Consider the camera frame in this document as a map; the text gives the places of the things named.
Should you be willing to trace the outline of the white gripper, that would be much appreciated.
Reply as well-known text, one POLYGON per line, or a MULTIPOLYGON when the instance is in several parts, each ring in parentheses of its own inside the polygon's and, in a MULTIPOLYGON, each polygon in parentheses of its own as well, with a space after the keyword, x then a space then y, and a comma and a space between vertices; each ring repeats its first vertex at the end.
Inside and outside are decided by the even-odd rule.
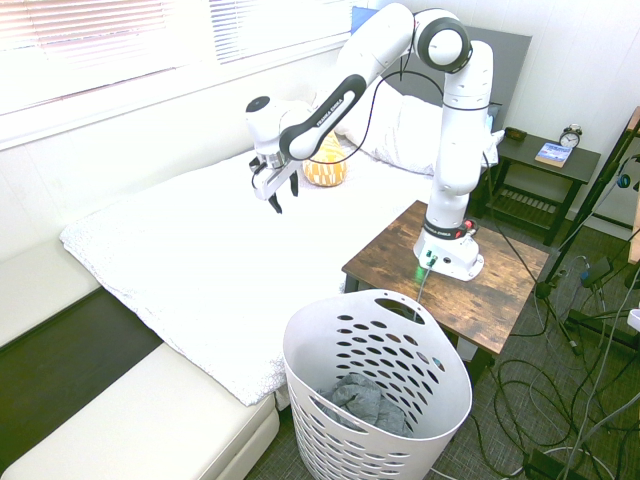
POLYGON ((283 210, 278 201, 276 191, 289 180, 290 190, 294 197, 299 195, 299 178, 296 172, 296 162, 289 161, 284 166, 271 168, 259 159, 251 161, 252 186, 255 196, 260 200, 268 200, 271 207, 282 214, 283 210))

